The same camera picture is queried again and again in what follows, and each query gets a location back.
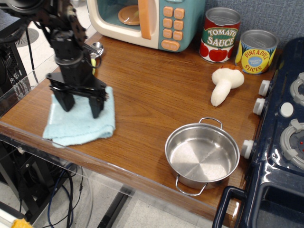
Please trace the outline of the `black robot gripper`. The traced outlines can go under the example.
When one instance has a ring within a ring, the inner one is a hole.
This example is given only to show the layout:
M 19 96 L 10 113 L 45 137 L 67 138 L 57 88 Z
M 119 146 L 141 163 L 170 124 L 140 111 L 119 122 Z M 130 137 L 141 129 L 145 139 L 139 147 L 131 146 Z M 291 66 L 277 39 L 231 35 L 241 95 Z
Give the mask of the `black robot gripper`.
M 104 102 L 108 99 L 105 91 L 106 84 L 93 74 L 90 56 L 80 56 L 73 59 L 55 58 L 60 72 L 50 73 L 50 88 L 55 98 L 64 109 L 69 112 L 75 104 L 73 95 L 89 98 L 93 118 L 96 119 L 104 109 Z

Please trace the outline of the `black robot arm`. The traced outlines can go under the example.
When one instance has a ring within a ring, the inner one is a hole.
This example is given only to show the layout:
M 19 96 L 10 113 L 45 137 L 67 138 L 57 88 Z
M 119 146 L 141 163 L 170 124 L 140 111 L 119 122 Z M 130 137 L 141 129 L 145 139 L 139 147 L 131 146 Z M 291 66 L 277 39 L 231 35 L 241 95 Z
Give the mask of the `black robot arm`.
M 21 19 L 20 27 L 1 43 L 21 38 L 29 23 L 36 22 L 55 52 L 59 73 L 50 73 L 50 89 L 66 111 L 75 104 L 74 96 L 86 97 L 94 118 L 97 118 L 107 100 L 106 83 L 93 75 L 95 66 L 91 53 L 97 53 L 85 43 L 86 29 L 81 26 L 76 9 L 68 0 L 2 0 L 1 10 Z

